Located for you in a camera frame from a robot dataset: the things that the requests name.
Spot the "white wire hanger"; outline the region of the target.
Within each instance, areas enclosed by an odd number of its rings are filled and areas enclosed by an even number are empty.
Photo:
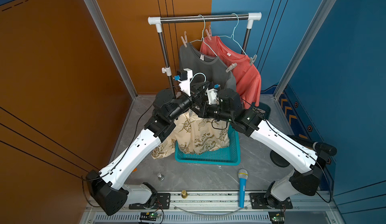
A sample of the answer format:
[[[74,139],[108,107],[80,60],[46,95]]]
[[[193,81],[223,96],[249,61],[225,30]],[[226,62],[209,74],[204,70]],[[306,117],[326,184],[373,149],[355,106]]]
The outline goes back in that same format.
[[[194,43],[194,42],[197,42],[197,41],[200,41],[202,42],[204,45],[206,45],[213,53],[214,55],[217,57],[218,55],[215,53],[215,51],[205,42],[205,37],[204,37],[204,32],[206,30],[206,21],[205,21],[205,18],[203,15],[199,15],[199,17],[201,17],[201,19],[203,20],[203,23],[204,23],[204,27],[203,27],[203,30],[202,30],[202,37],[201,39],[197,39],[197,40],[193,40],[193,41],[190,41],[189,43]]]

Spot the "grey clothespin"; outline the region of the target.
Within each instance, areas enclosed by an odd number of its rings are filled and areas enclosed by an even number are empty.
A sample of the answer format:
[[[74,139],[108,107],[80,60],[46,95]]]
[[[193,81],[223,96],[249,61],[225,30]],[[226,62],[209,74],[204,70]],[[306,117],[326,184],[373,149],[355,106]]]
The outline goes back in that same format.
[[[250,58],[249,65],[252,66],[254,65],[255,61],[257,59],[257,55],[254,55],[253,57]]]

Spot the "grey garment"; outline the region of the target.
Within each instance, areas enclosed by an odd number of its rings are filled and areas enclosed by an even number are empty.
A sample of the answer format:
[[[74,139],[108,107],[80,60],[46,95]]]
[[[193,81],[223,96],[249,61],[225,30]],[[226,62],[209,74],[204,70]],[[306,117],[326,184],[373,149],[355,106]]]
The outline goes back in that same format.
[[[207,81],[219,84],[221,89],[236,91],[236,79],[232,72],[226,73],[228,67],[221,59],[199,52],[190,43],[187,48],[182,45],[179,49],[179,66],[180,70],[191,69],[193,74],[204,73]]]

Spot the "red t-shirt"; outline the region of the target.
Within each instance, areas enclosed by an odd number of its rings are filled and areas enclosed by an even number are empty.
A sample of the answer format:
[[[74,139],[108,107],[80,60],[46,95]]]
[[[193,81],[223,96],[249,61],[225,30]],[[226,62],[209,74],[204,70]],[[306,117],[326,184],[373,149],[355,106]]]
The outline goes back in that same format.
[[[227,47],[218,36],[205,37],[200,52],[211,57],[218,56],[229,67],[237,66],[230,72],[236,79],[236,91],[240,95],[245,109],[251,104],[259,105],[261,92],[261,75],[255,65],[250,64],[250,57],[236,53]]]

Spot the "white clothespin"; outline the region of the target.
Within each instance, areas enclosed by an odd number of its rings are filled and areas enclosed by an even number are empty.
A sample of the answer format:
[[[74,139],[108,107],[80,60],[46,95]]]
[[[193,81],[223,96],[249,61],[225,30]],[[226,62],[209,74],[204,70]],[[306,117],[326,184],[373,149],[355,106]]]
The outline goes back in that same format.
[[[237,63],[232,63],[227,69],[226,73],[231,72],[233,69],[237,67]]]

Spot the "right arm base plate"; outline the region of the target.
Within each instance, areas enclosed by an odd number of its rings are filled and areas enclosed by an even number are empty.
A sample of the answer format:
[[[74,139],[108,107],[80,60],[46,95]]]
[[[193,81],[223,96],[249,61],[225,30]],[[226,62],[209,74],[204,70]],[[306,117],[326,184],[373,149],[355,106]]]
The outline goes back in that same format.
[[[279,201],[272,196],[266,197],[265,193],[253,192],[249,194],[250,202],[254,210],[257,209],[293,209],[292,201],[288,197],[285,201]]]

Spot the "pink clothespin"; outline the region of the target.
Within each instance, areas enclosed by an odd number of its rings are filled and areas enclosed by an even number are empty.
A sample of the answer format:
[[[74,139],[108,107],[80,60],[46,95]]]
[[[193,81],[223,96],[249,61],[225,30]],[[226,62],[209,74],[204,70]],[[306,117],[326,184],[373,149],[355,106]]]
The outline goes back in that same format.
[[[208,28],[205,29],[206,36],[208,40],[212,40],[212,30],[211,25],[208,26]]]

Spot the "light green wire hanger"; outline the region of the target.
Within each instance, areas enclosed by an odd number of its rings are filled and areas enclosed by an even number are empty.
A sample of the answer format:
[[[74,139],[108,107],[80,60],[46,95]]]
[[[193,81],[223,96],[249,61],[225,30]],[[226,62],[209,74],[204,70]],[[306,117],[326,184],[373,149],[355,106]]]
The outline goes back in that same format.
[[[231,39],[233,42],[235,42],[235,43],[239,46],[239,48],[241,49],[241,53],[244,54],[244,55],[246,55],[246,52],[245,52],[244,48],[243,48],[243,47],[240,45],[240,43],[235,39],[235,31],[236,31],[236,29],[237,29],[237,27],[238,27],[238,25],[239,25],[239,22],[240,22],[239,16],[238,16],[236,13],[232,13],[232,15],[235,16],[235,17],[236,17],[236,20],[237,20],[237,23],[236,23],[236,25],[235,25],[234,28],[233,28],[232,34],[231,34],[230,36],[228,36],[228,35],[220,35],[219,37],[226,37],[226,38]]]

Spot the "beige clothespin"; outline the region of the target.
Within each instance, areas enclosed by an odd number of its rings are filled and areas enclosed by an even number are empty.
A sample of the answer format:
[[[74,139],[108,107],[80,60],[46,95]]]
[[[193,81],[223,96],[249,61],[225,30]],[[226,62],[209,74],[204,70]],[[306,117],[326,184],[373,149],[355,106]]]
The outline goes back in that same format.
[[[184,35],[181,37],[181,40],[183,42],[184,47],[187,48],[188,47],[188,38],[187,38],[187,32],[186,31],[184,31]]]

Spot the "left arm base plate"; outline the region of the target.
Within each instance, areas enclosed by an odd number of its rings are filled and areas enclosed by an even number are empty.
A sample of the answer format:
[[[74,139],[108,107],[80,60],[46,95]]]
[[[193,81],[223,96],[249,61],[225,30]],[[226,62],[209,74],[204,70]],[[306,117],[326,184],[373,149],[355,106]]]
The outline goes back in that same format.
[[[130,204],[130,210],[155,210],[170,208],[171,193],[158,193],[154,204]]]

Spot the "beige patterned cloth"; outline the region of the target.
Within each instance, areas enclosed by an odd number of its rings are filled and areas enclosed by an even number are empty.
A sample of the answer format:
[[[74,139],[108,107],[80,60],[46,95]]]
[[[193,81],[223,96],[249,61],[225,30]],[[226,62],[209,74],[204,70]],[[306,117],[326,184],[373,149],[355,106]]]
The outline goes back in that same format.
[[[227,148],[230,144],[228,125],[225,121],[200,118],[192,110],[175,120],[172,133],[152,151],[152,158],[163,159],[176,150],[184,154],[201,155],[208,151]]]

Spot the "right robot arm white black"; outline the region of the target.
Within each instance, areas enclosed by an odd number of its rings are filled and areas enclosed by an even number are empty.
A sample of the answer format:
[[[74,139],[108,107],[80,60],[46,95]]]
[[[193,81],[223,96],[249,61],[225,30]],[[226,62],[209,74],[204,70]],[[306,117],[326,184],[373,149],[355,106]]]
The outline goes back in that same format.
[[[279,208],[291,196],[301,193],[314,196],[324,168],[337,149],[324,142],[311,141],[295,135],[286,135],[259,112],[255,106],[244,109],[240,96],[231,89],[218,93],[218,104],[210,104],[207,97],[194,104],[192,110],[201,118],[212,118],[230,123],[232,128],[269,147],[276,165],[291,165],[293,171],[268,188],[264,199],[271,208]]]

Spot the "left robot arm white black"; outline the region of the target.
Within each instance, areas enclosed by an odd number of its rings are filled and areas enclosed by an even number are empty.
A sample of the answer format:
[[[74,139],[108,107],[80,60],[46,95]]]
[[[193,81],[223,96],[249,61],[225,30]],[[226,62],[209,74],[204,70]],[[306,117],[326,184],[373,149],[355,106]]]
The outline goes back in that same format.
[[[100,171],[90,171],[84,181],[91,197],[106,215],[112,216],[123,206],[154,206],[157,191],[147,182],[127,185],[125,182],[142,160],[158,147],[175,129],[175,120],[204,102],[206,84],[195,84],[189,94],[175,97],[170,89],[160,91],[153,102],[153,114],[131,145]]]

